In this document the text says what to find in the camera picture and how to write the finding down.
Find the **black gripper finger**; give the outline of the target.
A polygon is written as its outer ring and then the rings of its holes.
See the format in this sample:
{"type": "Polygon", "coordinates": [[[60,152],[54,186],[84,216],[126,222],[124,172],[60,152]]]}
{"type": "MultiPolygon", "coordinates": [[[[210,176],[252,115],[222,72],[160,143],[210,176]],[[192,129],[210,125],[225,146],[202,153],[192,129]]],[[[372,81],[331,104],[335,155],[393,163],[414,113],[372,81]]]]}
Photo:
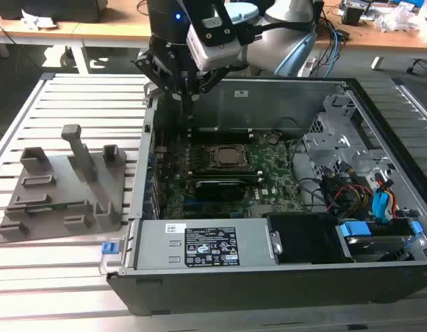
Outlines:
{"type": "Polygon", "coordinates": [[[228,67],[218,68],[213,71],[209,71],[207,74],[202,76],[200,80],[197,80],[195,89],[193,91],[192,96],[190,97],[190,100],[193,102],[197,101],[202,93],[207,93],[211,91],[229,73],[230,69],[228,67]]]}
{"type": "Polygon", "coordinates": [[[135,67],[164,93],[179,101],[182,122],[192,121],[192,96],[179,70],[178,59],[173,51],[168,54],[170,69],[152,53],[146,50],[133,61],[135,67]]]}

